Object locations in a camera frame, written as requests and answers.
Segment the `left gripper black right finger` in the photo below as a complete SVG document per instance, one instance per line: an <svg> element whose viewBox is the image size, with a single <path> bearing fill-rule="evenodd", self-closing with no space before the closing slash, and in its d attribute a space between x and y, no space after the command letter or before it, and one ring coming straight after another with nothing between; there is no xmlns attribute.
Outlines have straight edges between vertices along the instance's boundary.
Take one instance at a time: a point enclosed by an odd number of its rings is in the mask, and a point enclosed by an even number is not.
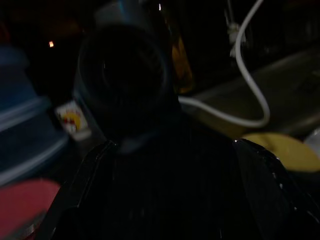
<svg viewBox="0 0 320 240"><path fill-rule="evenodd" d="M280 159L246 139L233 142L245 194L263 240L320 240L320 207Z"/></svg>

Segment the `metal faucet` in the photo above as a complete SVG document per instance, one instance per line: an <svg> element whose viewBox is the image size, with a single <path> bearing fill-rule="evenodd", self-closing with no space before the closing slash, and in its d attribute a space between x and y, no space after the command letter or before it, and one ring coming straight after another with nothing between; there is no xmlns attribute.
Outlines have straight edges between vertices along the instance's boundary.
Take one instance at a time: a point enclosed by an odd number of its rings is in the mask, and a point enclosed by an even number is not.
<svg viewBox="0 0 320 240"><path fill-rule="evenodd" d="M247 37L245 34L245 30L244 30L241 35L241 41L240 41L239 50L237 53L237 51L236 51L237 37L238 37L238 34L241 30L241 27L243 26L243 23L245 22L245 20L247 18L247 15L243 16L242 23L239 24L236 21L232 0L226 0L226 7L227 7L227 10L224 11L224 14L225 14L225 19L226 19L229 44L231 46L231 50L230 50L229 55L230 55L230 57L236 59L237 57L241 56L241 54L242 54L241 47L246 47L248 45L247 44Z"/></svg>

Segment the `white stacked plastic container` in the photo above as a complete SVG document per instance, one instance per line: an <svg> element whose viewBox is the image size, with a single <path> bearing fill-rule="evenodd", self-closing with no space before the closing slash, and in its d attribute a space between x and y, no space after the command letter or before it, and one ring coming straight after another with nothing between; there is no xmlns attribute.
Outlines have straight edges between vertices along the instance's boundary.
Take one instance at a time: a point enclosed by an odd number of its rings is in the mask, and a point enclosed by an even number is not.
<svg viewBox="0 0 320 240"><path fill-rule="evenodd" d="M28 66L22 50L0 44L0 187L47 167L69 140L53 125L51 102L35 92Z"/></svg>

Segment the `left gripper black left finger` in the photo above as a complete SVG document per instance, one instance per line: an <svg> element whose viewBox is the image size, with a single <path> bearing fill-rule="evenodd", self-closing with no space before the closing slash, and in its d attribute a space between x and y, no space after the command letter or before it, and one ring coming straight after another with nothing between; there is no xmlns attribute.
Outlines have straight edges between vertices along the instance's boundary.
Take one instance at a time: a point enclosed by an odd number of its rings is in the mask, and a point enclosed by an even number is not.
<svg viewBox="0 0 320 240"><path fill-rule="evenodd" d="M58 191L40 224L39 240L97 239L117 150L118 145L107 140L86 154Z"/></svg>

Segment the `white printed cup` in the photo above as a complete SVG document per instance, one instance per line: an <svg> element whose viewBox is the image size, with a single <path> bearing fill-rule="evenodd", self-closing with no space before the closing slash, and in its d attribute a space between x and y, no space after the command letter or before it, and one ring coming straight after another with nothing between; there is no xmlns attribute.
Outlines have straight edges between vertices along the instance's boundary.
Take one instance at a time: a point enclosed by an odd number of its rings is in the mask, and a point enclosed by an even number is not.
<svg viewBox="0 0 320 240"><path fill-rule="evenodd" d="M76 101L68 101L54 110L62 128L77 142L92 135L88 121Z"/></svg>

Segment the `black round kitchen appliance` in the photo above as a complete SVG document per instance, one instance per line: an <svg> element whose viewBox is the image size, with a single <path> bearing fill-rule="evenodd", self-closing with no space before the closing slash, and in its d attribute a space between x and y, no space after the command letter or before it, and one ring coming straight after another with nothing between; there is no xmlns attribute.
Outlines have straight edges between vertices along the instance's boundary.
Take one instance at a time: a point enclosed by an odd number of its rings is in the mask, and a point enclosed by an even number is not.
<svg viewBox="0 0 320 240"><path fill-rule="evenodd" d="M108 0L93 19L73 95L102 137L132 153L180 118L172 64L140 0Z"/></svg>

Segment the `pink plate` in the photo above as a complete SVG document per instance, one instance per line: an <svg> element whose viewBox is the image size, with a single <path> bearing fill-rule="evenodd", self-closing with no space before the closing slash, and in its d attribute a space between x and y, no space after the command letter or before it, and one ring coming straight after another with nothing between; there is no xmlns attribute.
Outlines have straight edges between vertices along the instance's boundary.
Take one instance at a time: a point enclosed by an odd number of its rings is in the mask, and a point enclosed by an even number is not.
<svg viewBox="0 0 320 240"><path fill-rule="evenodd" d="M0 240L35 240L60 188L41 178L0 187Z"/></svg>

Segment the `stainless steel sink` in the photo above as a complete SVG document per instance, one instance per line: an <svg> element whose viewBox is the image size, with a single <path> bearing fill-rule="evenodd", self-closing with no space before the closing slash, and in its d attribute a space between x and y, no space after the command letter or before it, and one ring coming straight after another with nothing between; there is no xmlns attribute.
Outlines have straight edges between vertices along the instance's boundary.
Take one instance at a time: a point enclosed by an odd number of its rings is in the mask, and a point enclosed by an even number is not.
<svg viewBox="0 0 320 240"><path fill-rule="evenodd" d="M197 108L191 108L191 114L230 138L253 132L301 137L320 127L320 50L314 48L288 56L254 71L252 77L270 108L266 126L239 126ZM199 92L194 98L243 119L263 117L260 105L242 77Z"/></svg>

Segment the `yellow plate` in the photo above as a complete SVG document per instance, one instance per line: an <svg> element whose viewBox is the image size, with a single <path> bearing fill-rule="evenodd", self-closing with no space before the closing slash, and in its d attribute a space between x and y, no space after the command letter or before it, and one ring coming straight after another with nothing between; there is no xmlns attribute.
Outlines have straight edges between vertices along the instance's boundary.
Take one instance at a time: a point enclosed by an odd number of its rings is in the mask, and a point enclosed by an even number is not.
<svg viewBox="0 0 320 240"><path fill-rule="evenodd" d="M287 170L320 172L320 157L302 141L274 132L249 133L243 139L256 143L273 153Z"/></svg>

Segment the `yellow oil bottle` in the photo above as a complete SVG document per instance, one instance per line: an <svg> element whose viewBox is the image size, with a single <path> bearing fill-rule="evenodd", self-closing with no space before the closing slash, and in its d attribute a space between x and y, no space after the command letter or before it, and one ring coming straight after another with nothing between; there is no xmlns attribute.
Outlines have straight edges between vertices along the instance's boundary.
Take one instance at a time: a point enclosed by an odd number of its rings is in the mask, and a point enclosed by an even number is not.
<svg viewBox="0 0 320 240"><path fill-rule="evenodd" d="M171 57L176 73L175 90L183 95L193 90L195 81L172 3L173 0L162 0L161 11L170 35Z"/></svg>

